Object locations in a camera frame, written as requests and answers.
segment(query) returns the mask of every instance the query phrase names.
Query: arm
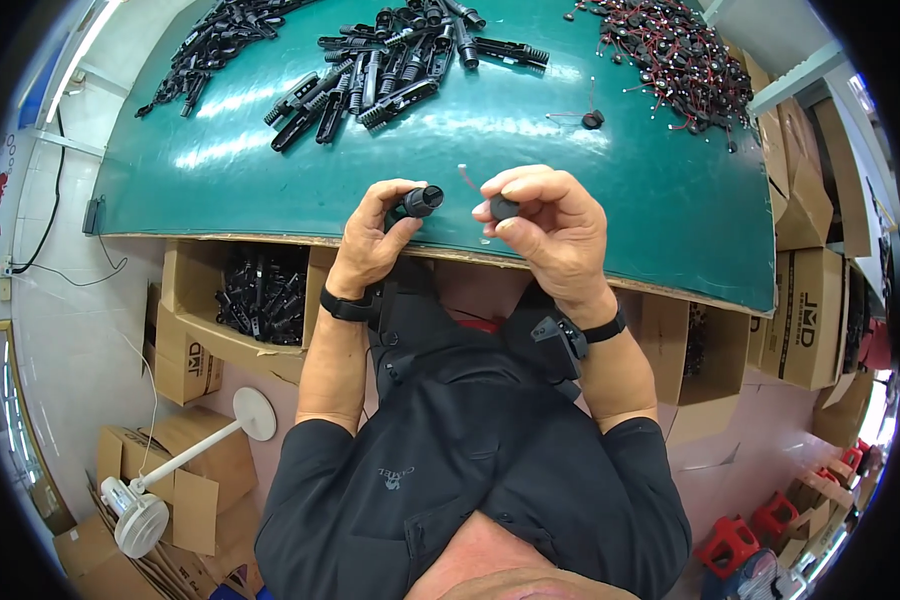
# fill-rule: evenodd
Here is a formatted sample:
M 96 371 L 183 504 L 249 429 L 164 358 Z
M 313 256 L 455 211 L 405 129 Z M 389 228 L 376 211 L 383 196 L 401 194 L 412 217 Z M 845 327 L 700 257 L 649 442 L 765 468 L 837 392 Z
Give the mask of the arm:
M 327 275 L 330 294 L 359 300 L 367 286 L 394 268 L 397 256 L 420 229 L 420 219 L 404 218 L 384 234 L 384 215 L 410 190 L 426 181 L 391 179 L 374 183 L 346 222 L 336 261 Z M 367 384 L 367 324 L 333 318 L 323 306 L 300 375 L 294 424 L 323 419 L 357 435 Z
M 582 330 L 611 321 L 616 296 L 604 278 L 607 216 L 600 203 L 565 171 L 544 165 L 517 167 L 480 187 L 485 198 L 503 194 L 520 214 L 496 222 L 485 201 L 473 210 L 483 234 L 499 237 L 529 263 L 540 287 Z M 590 415 L 606 433 L 628 419 L 657 419 L 650 363 L 629 329 L 591 343 L 580 385 Z

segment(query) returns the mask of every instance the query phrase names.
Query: black wire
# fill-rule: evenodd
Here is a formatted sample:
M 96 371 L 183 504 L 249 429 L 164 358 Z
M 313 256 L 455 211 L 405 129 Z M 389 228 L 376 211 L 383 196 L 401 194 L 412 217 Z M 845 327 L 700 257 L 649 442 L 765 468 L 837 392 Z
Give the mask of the black wire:
M 60 129 L 60 138 L 66 138 L 66 135 L 63 134 L 63 121 L 60 120 L 60 105 L 56 106 L 56 126 Z M 24 273 L 24 271 L 31 268 L 31 266 L 39 267 L 40 265 L 34 265 L 34 261 L 37 258 L 37 255 L 40 254 L 40 251 L 43 249 L 43 243 L 47 241 L 47 236 L 50 235 L 50 228 L 54 226 L 54 219 L 57 218 L 57 208 L 60 206 L 60 175 L 63 174 L 63 160 L 67 156 L 67 148 L 65 146 L 60 146 L 60 166 L 56 169 L 56 186 L 53 191 L 56 194 L 56 199 L 53 201 L 53 211 L 49 213 L 49 221 L 47 222 L 47 228 L 43 232 L 43 237 L 40 238 L 40 243 L 36 245 L 36 250 L 33 251 L 33 256 L 27 260 L 22 267 L 19 269 L 12 270 L 12 273 L 16 275 L 20 275 Z M 63 279 L 66 280 L 67 277 L 62 272 L 60 273 L 63 276 Z
M 459 308 L 450 308 L 449 306 L 445 307 L 447 310 L 452 310 L 455 313 L 459 313 L 461 315 L 466 315 L 467 317 L 473 317 L 474 319 L 480 319 L 481 321 L 486 321 L 487 323 L 491 323 L 493 325 L 497 325 L 497 321 L 492 318 L 481 317 L 480 315 L 475 315 L 473 313 L 468 313 L 466 310 L 461 310 Z
M 124 256 L 123 258 L 120 258 L 120 262 L 118 262 L 117 264 L 113 264 L 113 259 L 110 258 L 110 253 L 107 251 L 107 246 L 104 245 L 104 238 L 101 237 L 100 234 L 96 234 L 96 239 L 99 240 L 99 246 L 100 246 L 101 248 L 103 248 L 103 255 L 106 257 L 106 261 L 107 261 L 108 263 L 110 263 L 110 268 L 113 269 L 113 272 L 111 272 L 110 274 L 108 274 L 106 277 L 102 277 L 102 278 L 100 278 L 100 279 L 97 279 L 96 281 L 89 281 L 89 282 L 87 282 L 87 283 L 78 283 L 78 282 L 75 282 L 75 281 L 73 281 L 70 277 L 68 277 L 67 275 L 63 274 L 62 272 L 60 272 L 60 271 L 57 270 L 57 269 L 51 269 L 50 267 L 44 267 L 43 265 L 38 265 L 38 264 L 36 264 L 36 262 L 33 262 L 33 261 L 34 261 L 33 258 L 30 258 L 30 262 L 28 262 L 25 266 L 26 266 L 26 268 L 36 267 L 37 269 L 43 269 L 44 271 L 50 271 L 51 273 L 56 273 L 56 274 L 59 275 L 61 278 L 63 278 L 64 280 L 66 280 L 67 283 L 69 283 L 69 284 L 72 285 L 73 287 L 86 287 L 86 286 L 88 286 L 88 285 L 95 285 L 95 284 L 100 283 L 100 282 L 106 282 L 107 280 L 109 280 L 109 279 L 112 278 L 113 276 L 115 276 L 115 275 L 117 275 L 118 273 L 120 273 L 120 271 L 124 270 L 124 267 L 127 266 L 127 257 Z

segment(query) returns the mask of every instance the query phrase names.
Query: red stool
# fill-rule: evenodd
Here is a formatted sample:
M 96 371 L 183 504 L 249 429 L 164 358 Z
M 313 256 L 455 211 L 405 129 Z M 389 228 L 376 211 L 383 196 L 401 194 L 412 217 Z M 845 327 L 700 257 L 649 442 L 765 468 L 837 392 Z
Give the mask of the red stool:
M 773 498 L 770 498 L 767 504 L 753 511 L 750 522 L 753 524 L 754 534 L 762 536 L 766 533 L 776 540 L 787 529 L 787 525 L 797 519 L 797 516 L 797 508 L 782 493 L 775 491 Z
M 718 518 L 713 524 L 713 537 L 694 550 L 694 556 L 717 577 L 727 579 L 759 549 L 754 532 L 737 514 L 733 520 L 725 516 Z
M 847 448 L 843 450 L 843 455 L 840 456 L 840 462 L 846 463 L 850 465 L 850 468 L 853 471 L 856 471 L 858 467 L 860 467 L 860 463 L 864 460 L 864 451 L 860 448 Z
M 840 481 L 837 480 L 837 476 L 830 472 L 826 466 L 821 466 L 819 471 L 816 472 L 817 477 L 822 477 L 823 479 L 829 479 L 835 484 L 839 484 Z

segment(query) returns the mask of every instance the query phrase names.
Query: black wristband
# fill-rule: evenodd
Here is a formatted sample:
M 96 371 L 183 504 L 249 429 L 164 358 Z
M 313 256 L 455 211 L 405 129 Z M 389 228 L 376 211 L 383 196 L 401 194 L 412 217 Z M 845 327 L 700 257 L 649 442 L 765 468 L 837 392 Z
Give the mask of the black wristband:
M 624 320 L 624 311 L 617 308 L 617 316 L 610 322 L 584 329 L 581 333 L 588 344 L 596 344 L 597 342 L 610 340 L 612 337 L 623 331 L 626 326 L 627 322 Z
M 363 297 L 359 300 L 348 300 L 336 297 L 336 295 L 328 292 L 326 285 L 320 290 L 320 305 L 334 319 L 352 321 L 354 323 L 365 323 L 376 312 L 376 307 L 373 305 L 373 295 L 370 292 L 364 292 Z

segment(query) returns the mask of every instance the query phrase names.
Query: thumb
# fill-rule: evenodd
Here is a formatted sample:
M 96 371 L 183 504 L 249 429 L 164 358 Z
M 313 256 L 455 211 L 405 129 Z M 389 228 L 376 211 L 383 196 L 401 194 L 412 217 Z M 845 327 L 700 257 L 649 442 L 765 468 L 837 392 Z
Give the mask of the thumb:
M 410 242 L 410 238 L 414 237 L 417 230 L 423 225 L 421 219 L 404 217 L 395 222 L 390 230 L 384 235 L 384 239 L 380 241 L 380 249 L 391 260 L 396 260 L 397 255 Z
M 496 234 L 516 254 L 531 262 L 540 263 L 549 254 L 550 238 L 538 224 L 523 217 L 512 217 L 499 222 Z

